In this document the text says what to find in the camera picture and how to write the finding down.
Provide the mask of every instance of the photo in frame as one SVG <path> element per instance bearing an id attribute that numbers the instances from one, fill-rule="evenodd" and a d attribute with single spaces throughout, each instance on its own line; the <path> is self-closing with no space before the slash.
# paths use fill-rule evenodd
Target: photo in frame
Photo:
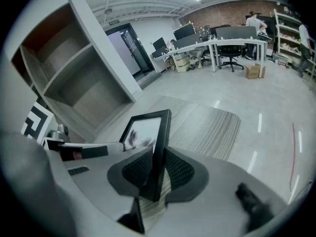
<path id="1" fill-rule="evenodd" d="M 168 146 L 171 110 L 162 110 L 133 116 L 129 120 L 120 142 L 124 150 L 153 147 L 153 166 L 140 195 L 156 202 L 160 199 L 165 169 L 165 148 Z"/>

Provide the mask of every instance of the shoe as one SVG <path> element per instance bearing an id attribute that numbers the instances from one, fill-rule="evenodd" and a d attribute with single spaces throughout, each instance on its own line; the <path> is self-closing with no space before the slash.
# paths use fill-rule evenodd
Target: shoe
<path id="1" fill-rule="evenodd" d="M 247 60 L 252 61 L 252 58 L 248 57 L 247 55 L 245 55 L 245 58 L 246 58 Z"/>

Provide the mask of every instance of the black office chair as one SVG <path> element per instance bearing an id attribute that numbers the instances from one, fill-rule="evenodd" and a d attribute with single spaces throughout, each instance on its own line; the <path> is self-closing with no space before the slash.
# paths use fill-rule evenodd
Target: black office chair
<path id="1" fill-rule="evenodd" d="M 232 72 L 235 72 L 233 65 L 240 66 L 244 69 L 243 65 L 233 61 L 236 60 L 234 57 L 238 57 L 241 55 L 241 46 L 240 45 L 223 45 L 220 46 L 218 50 L 218 54 L 224 57 L 229 57 L 229 61 L 223 62 L 222 65 L 218 66 L 219 69 L 222 69 L 223 66 L 230 65 L 232 67 Z"/>

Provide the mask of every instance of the chair base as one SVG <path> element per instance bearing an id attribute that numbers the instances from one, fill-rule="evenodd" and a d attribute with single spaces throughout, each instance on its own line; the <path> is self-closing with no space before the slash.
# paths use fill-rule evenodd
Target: chair base
<path id="1" fill-rule="evenodd" d="M 242 69 L 244 69 L 243 65 L 233 61 L 233 57 L 229 57 L 229 61 L 225 61 L 223 62 L 222 65 L 219 65 L 218 68 L 219 69 L 222 69 L 223 66 L 227 66 L 227 65 L 230 65 L 232 67 L 232 72 L 235 72 L 234 68 L 233 68 L 233 65 L 235 66 L 239 66 L 239 67 L 242 67 Z"/>

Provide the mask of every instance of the desk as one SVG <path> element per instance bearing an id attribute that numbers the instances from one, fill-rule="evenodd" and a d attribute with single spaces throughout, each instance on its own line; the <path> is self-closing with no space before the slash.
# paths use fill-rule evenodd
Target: desk
<path id="1" fill-rule="evenodd" d="M 212 70 L 213 70 L 213 72 L 216 72 L 213 51 L 215 51 L 215 54 L 216 54 L 217 64 L 219 64 L 217 46 L 221 46 L 221 45 L 245 45 L 245 44 L 255 44 L 255 45 L 257 45 L 257 50 L 259 50 L 259 47 L 261 47 L 261 57 L 264 57 L 265 45 L 267 44 L 266 41 L 259 40 L 259 39 L 210 39 L 209 41 L 206 41 L 203 43 L 197 43 L 194 45 L 189 45 L 189 46 L 179 48 L 177 50 L 172 50 L 172 51 L 168 52 L 167 54 L 164 54 L 158 58 L 155 58 L 155 59 L 151 58 L 151 60 L 152 60 L 152 63 L 154 65 L 155 70 L 157 72 L 159 72 L 162 69 L 161 69 L 158 61 L 165 58 L 166 56 L 171 55 L 173 60 L 175 61 L 175 57 L 174 57 L 175 53 L 188 52 L 188 51 L 191 51 L 191 50 L 195 49 L 196 47 L 200 47 L 200 46 L 209 46 L 210 56 L 211 56 L 211 60 L 212 60 Z M 259 77 L 261 77 L 261 74 L 262 74 L 263 61 L 264 61 L 264 59 L 261 59 Z M 259 52 L 257 52 L 257 62 L 259 62 Z M 178 68 L 178 65 L 176 62 L 175 62 L 175 66 L 177 68 L 177 71 L 179 71 L 179 68 Z"/>

